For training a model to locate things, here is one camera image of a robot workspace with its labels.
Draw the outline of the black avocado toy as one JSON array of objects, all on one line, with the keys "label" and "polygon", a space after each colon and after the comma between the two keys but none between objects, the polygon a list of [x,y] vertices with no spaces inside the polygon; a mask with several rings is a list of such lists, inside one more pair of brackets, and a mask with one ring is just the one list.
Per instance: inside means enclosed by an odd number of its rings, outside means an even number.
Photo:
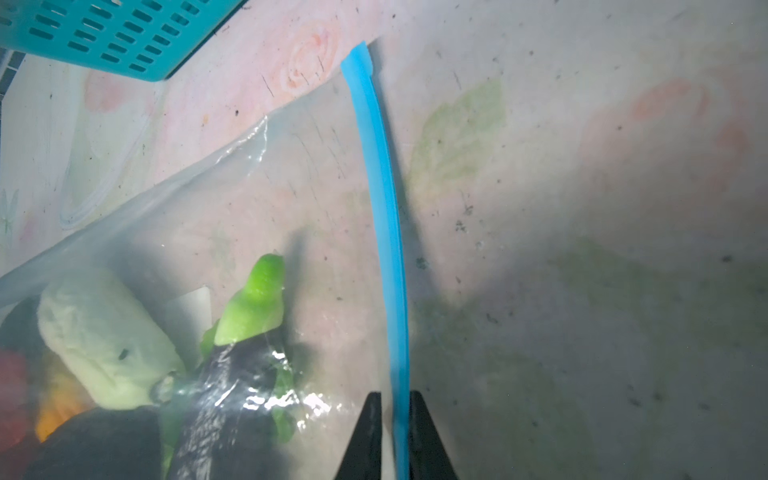
[{"label": "black avocado toy", "polygon": [[55,430],[25,479],[159,479],[161,441],[155,409],[95,408]]}]

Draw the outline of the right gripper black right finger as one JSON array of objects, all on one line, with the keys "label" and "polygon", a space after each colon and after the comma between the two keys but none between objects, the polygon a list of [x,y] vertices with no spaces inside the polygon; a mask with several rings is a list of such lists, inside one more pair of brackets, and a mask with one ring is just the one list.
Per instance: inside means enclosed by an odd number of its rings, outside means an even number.
[{"label": "right gripper black right finger", "polygon": [[409,479],[457,480],[423,395],[410,392]]}]

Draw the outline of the yellow green corn toy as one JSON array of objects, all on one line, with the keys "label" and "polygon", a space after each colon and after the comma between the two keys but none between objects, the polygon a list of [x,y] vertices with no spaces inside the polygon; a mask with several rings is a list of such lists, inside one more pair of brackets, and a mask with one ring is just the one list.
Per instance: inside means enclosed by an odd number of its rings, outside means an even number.
[{"label": "yellow green corn toy", "polygon": [[56,355],[44,359],[43,391],[35,434],[44,442],[72,417],[95,407],[87,390]]}]

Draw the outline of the clear zip top bag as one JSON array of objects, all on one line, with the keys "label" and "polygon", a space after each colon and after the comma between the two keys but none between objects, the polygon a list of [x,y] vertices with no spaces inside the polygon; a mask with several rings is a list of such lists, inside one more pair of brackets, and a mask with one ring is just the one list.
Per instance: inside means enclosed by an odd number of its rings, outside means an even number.
[{"label": "clear zip top bag", "polygon": [[[2,411],[38,418],[44,359],[56,355],[37,318],[51,281],[114,273],[171,339],[184,376],[200,365],[203,334],[256,261],[277,254],[296,395],[295,433],[280,447],[283,479],[335,479],[370,392],[382,399],[381,478],[408,478],[406,282],[373,76],[360,44],[328,84],[6,273]],[[25,479],[42,443],[3,454],[2,477]]]}]

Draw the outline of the green leafy vegetable toy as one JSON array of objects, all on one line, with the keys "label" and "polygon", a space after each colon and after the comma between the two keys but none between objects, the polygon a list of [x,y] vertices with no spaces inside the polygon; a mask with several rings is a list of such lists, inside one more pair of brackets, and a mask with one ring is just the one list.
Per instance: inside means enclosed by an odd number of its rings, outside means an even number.
[{"label": "green leafy vegetable toy", "polygon": [[156,387],[161,476],[283,479],[280,447],[295,433],[289,410],[296,395],[282,333],[217,346],[217,332],[212,326],[203,334],[192,373],[170,374]]}]

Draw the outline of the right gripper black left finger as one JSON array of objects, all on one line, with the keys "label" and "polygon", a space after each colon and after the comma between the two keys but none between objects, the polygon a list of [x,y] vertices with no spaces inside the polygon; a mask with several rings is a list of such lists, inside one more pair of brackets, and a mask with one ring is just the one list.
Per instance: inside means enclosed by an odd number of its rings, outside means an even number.
[{"label": "right gripper black left finger", "polygon": [[382,433],[381,393],[370,392],[358,416],[335,480],[380,480]]}]

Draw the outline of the dark eggplant toy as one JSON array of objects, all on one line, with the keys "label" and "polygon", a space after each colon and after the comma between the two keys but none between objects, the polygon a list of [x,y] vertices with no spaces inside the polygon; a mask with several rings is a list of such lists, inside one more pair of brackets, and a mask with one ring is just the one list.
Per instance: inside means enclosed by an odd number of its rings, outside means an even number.
[{"label": "dark eggplant toy", "polygon": [[226,303],[191,385],[170,479],[282,479],[293,378],[280,328],[285,262],[261,256]]}]

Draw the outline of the teal plastic basket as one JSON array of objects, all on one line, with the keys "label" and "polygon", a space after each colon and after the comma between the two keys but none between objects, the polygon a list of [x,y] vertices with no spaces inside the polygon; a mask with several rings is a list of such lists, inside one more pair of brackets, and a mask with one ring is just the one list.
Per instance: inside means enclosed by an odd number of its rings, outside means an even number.
[{"label": "teal plastic basket", "polygon": [[237,0],[3,0],[1,46],[148,82],[171,77]]}]

